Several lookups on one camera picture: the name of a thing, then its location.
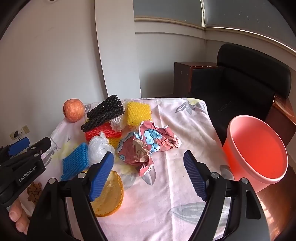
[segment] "pink trash bin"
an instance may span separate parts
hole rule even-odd
[[[255,192],[277,183],[286,174],[288,156],[281,138],[253,116],[239,115],[231,120],[223,149],[234,179],[246,177]]]

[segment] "human hand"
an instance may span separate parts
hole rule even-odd
[[[30,221],[28,219],[28,215],[26,214],[25,210],[23,210],[18,198],[14,201],[14,203],[10,207],[9,217],[12,221],[15,222],[15,226],[17,230],[27,235]]]

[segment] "pile of almonds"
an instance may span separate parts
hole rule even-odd
[[[28,201],[32,201],[35,205],[37,204],[42,193],[41,187],[41,183],[31,183],[31,185],[27,188],[27,193],[29,195]]]

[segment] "crumpled plastic bag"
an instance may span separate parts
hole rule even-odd
[[[99,136],[94,136],[89,142],[89,166],[100,163],[107,151],[111,152],[115,159],[115,149],[109,144],[104,132],[100,131]]]
[[[160,128],[146,120],[141,123],[138,132],[128,133],[119,142],[116,152],[125,163],[139,167],[139,176],[142,177],[151,171],[154,164],[151,155],[154,152],[178,148],[181,144],[169,126]]]
[[[123,106],[124,113],[109,121],[111,128],[116,132],[121,132],[126,126],[126,123],[127,123],[126,105],[128,102],[129,102],[129,100],[127,100],[127,99],[122,100],[121,103]]]

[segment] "gray panel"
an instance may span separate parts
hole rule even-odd
[[[279,11],[268,0],[204,0],[207,27],[249,30],[296,49],[296,37]]]
[[[133,0],[135,16],[170,18],[202,26],[200,0]]]

